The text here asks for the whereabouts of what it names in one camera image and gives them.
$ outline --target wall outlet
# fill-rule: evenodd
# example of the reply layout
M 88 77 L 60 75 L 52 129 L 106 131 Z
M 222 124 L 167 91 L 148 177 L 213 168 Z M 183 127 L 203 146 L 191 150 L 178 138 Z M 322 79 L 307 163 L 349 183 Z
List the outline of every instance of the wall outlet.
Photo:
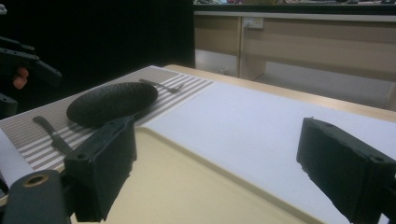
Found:
M 244 17 L 242 22 L 248 29 L 264 29 L 264 18 L 261 17 Z

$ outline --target black curtain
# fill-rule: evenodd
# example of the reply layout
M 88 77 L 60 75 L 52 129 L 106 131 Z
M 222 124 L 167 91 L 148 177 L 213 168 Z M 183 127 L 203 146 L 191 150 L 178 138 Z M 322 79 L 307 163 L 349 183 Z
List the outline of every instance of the black curtain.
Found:
M 45 105 L 149 66 L 194 67 L 190 0 L 0 0 L 0 36 L 35 47 L 63 80 L 35 76 L 21 91 L 1 83 L 19 112 Z

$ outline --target table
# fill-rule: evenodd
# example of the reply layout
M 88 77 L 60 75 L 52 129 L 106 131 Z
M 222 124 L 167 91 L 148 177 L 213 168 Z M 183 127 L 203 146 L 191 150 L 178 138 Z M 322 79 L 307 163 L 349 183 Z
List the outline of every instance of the table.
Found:
M 295 161 L 297 118 L 309 112 L 379 150 L 396 144 L 395 112 L 177 65 L 112 83 L 142 77 L 186 87 L 159 89 L 158 103 L 136 123 L 138 160 L 106 223 L 347 223 Z M 78 96 L 0 121 L 36 170 L 62 169 L 63 157 L 33 116 L 47 118 L 73 148 L 94 132 L 65 117 Z

